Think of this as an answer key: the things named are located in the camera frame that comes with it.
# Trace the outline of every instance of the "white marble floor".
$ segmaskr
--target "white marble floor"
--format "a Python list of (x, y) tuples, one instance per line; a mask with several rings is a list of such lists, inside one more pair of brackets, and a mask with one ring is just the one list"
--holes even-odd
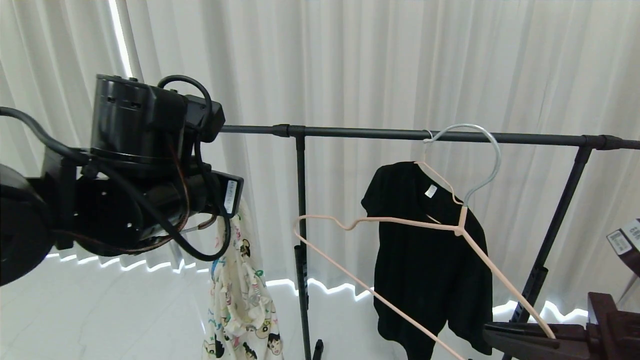
[[(179, 274), (170, 268), (150, 272), (142, 264), (124, 271), (119, 263), (103, 268), (97, 261), (80, 265), (75, 259), (46, 259), (0, 289), (0, 359), (199, 359), (208, 277), (195, 268)], [(298, 298), (287, 284), (269, 289), (285, 358), (302, 359)], [(371, 296), (356, 300), (349, 288), (327, 294), (314, 283), (309, 291), (312, 347), (319, 337), (324, 340), (323, 359), (406, 359), (402, 347), (378, 335)], [(506, 311), (495, 319), (509, 315)], [(475, 360), (502, 355), (483, 356), (448, 330), (440, 338)], [(432, 358), (452, 359), (438, 346)]]

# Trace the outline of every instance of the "patterned garment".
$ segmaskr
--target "patterned garment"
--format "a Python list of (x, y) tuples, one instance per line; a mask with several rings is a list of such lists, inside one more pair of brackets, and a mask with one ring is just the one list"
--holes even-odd
[[(276, 308), (260, 261), (251, 258), (253, 233), (246, 204), (231, 219), (231, 246), (211, 265), (211, 304), (202, 359), (281, 360)], [(224, 234), (219, 220), (218, 234)]]

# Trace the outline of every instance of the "black clothes rack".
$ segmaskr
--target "black clothes rack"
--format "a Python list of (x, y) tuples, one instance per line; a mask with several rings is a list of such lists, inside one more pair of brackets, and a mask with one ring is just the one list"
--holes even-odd
[[(307, 186), (305, 180), (305, 139), (313, 137), (332, 138), (369, 138), (369, 139), (389, 139), (389, 140), (423, 140), (435, 136), (438, 131), (426, 130), (393, 130), (393, 129), (359, 129), (343, 127), (310, 127), (300, 125), (279, 124), (274, 126), (238, 126), (226, 125), (222, 128), (223, 133), (239, 134), (271, 134), (280, 137), (293, 137), (296, 139), (296, 158), (298, 169), (298, 214), (307, 214)], [(551, 246), (556, 239), (558, 230), (564, 216), (569, 208), (575, 189), (578, 186), (584, 167), (589, 160), (593, 150), (615, 150), (615, 149), (640, 149), (640, 140), (624, 140), (611, 135), (541, 135), (541, 134), (516, 134), (516, 133), (492, 133), (499, 143), (519, 143), (530, 145), (558, 145), (578, 147), (573, 167), (569, 173), (562, 196), (556, 207), (545, 239), (540, 246), (538, 256), (531, 268), (529, 278), (524, 286), (522, 295), (532, 305), (535, 304), (542, 284), (548, 273), (545, 268), (545, 261), (551, 251)], [(460, 131), (449, 131), (443, 134), (438, 141), (450, 142), (489, 142), (482, 133), (468, 133)], [(307, 222), (300, 222), (300, 234), (307, 237)], [(318, 340), (313, 356), (311, 354), (311, 343), (309, 339), (309, 319), (308, 319), (308, 292), (307, 292), (307, 246), (300, 242), (294, 247), (296, 258), (296, 275), (298, 280), (300, 313), (302, 319), (302, 336), (305, 349), (305, 360), (320, 360), (324, 345), (322, 340)], [(518, 304), (511, 317), (512, 322), (525, 322), (529, 318), (529, 313)], [(511, 359), (505, 355), (503, 360)]]

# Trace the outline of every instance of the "white label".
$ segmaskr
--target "white label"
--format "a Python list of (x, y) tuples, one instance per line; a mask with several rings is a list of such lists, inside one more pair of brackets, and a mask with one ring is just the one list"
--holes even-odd
[(640, 250), (640, 222), (634, 219), (621, 227), (620, 230), (627, 235), (627, 238), (634, 244), (636, 249)]
[(227, 183), (227, 193), (225, 194), (225, 210), (228, 214), (234, 210), (234, 202), (236, 201), (236, 186), (238, 182), (235, 180), (229, 180)]
[(607, 235), (607, 240), (609, 240), (611, 247), (618, 255), (622, 255), (633, 249), (620, 230), (615, 230), (613, 233)]
[(427, 195), (429, 198), (432, 198), (433, 194), (436, 193), (436, 190), (438, 190), (438, 188), (435, 185), (431, 185), (429, 186), (429, 190), (427, 190), (427, 192), (424, 194)]

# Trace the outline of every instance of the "rack leg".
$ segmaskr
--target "rack leg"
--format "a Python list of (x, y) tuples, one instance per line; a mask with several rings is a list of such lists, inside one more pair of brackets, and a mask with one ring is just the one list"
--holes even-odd
[[(540, 290), (542, 289), (542, 284), (545, 282), (545, 278), (547, 277), (548, 269), (545, 268), (545, 261), (549, 256), (549, 252), (551, 252), (551, 247), (556, 240), (556, 236), (558, 235), (564, 216), (569, 209), (571, 199), (573, 198), (575, 189), (578, 187), (578, 182), (580, 181), (584, 167), (587, 165), (587, 161), (589, 161), (589, 156), (591, 155), (592, 150), (593, 149), (590, 147), (580, 147), (578, 149), (578, 153), (575, 155), (573, 167), (571, 168), (569, 178), (564, 186), (562, 196), (560, 196), (556, 212), (554, 213), (554, 217), (551, 219), (551, 223), (547, 229), (547, 234), (545, 235), (545, 239), (542, 241), (540, 251), (538, 251), (538, 256), (533, 263), (533, 268), (531, 268), (529, 278), (522, 292), (522, 295), (527, 299), (527, 301), (529, 301), (529, 303), (531, 303), (531, 305), (536, 303)], [(524, 309), (522, 304), (518, 304), (518, 307), (516, 307), (513, 312), (513, 316), (510, 321), (526, 322), (528, 319), (529, 312)], [(511, 360), (511, 358), (512, 357), (509, 355), (502, 356), (502, 360)]]
[[(292, 134), (296, 139), (296, 160), (298, 168), (298, 214), (307, 214), (307, 184), (305, 179), (305, 135), (304, 129)], [(300, 222), (300, 235), (307, 238), (307, 221)], [(298, 278), (298, 300), (300, 302), (300, 318), (302, 321), (302, 338), (305, 347), (305, 360), (320, 360), (324, 345), (322, 340), (316, 343), (313, 359), (311, 358), (311, 340), (309, 336), (309, 295), (307, 291), (307, 245), (300, 242), (294, 247), (296, 256), (296, 277)]]

